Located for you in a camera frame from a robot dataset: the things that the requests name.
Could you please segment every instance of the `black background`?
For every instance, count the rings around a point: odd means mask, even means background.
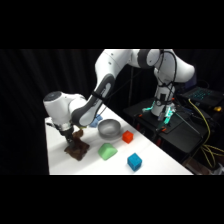
[[[43,98],[50,92],[80,93],[89,98],[96,86],[95,63],[103,49],[0,50],[0,174],[49,174]],[[224,92],[224,49],[175,49],[197,68],[199,79]],[[126,66],[115,90],[131,76]],[[135,78],[131,105],[153,97],[153,70]],[[110,108],[121,117],[128,107],[129,85],[116,94]],[[223,140],[217,139],[222,146]]]

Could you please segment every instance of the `silver bowl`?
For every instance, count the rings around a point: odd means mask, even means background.
[[[103,138],[114,138],[120,135],[121,124],[113,119],[103,120],[98,125],[98,130]]]

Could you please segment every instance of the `wire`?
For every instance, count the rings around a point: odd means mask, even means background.
[[[211,136],[211,130],[210,130],[210,127],[209,127],[209,125],[208,125],[208,122],[207,122],[207,120],[205,119],[204,115],[201,113],[201,111],[200,111],[200,110],[199,110],[199,109],[198,109],[198,108],[191,102],[191,100],[189,99],[188,101],[189,101],[189,103],[196,109],[196,111],[202,116],[202,118],[203,118],[203,120],[205,121],[205,124],[206,124],[206,126],[207,126],[207,128],[208,128],[208,136],[207,136],[207,139],[205,140],[205,142],[202,144],[202,146],[201,146],[199,149],[202,150],[202,152],[203,152],[203,154],[205,155],[205,158],[206,158],[208,164],[210,165],[210,167],[211,167],[211,168],[214,168],[214,167],[216,166],[216,161],[215,161],[215,157],[214,157],[214,155],[216,155],[216,156],[224,156],[224,155],[214,153],[214,152],[212,152],[211,149],[215,149],[215,150],[218,150],[218,151],[223,152],[223,153],[224,153],[224,151],[221,150],[221,149],[219,149],[219,148],[216,148],[216,147],[213,147],[213,146],[210,146],[210,145],[206,145],[206,143],[208,142],[208,140],[209,140],[209,138],[210,138],[210,136]],[[213,159],[214,166],[212,166],[211,162],[209,161],[208,156],[206,155],[206,152],[208,152],[209,154],[211,154],[212,159]]]

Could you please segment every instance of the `white table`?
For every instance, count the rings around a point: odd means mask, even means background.
[[[64,149],[67,147],[65,138],[56,129],[46,125],[51,175],[192,175],[110,109],[107,108],[102,117],[119,121],[123,132],[128,130],[134,133],[134,140],[130,144],[123,142],[122,139],[105,141],[99,136],[97,128],[88,127],[84,129],[84,136],[81,139],[90,145],[90,150],[83,160],[78,162],[65,154]],[[104,161],[98,155],[98,150],[104,143],[111,143],[118,150],[118,153],[108,161]],[[127,158],[133,153],[137,153],[143,160],[142,167],[137,172],[133,172],[127,164]]]

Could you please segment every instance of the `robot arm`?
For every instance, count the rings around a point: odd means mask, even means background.
[[[174,54],[171,49],[166,49],[166,51]],[[177,56],[176,59],[175,81],[187,82],[194,74],[194,67],[186,64]],[[93,122],[104,99],[111,94],[118,74],[127,64],[142,69],[155,66],[155,75],[159,85],[152,113],[159,116],[165,107],[164,102],[170,100],[168,99],[170,93],[168,88],[172,86],[168,85],[167,88],[162,84],[173,81],[175,61],[172,55],[160,49],[106,49],[96,62],[97,86],[88,101],[79,94],[68,95],[61,92],[50,93],[44,99],[45,108],[55,127],[68,142],[72,139],[73,125],[84,127]]]

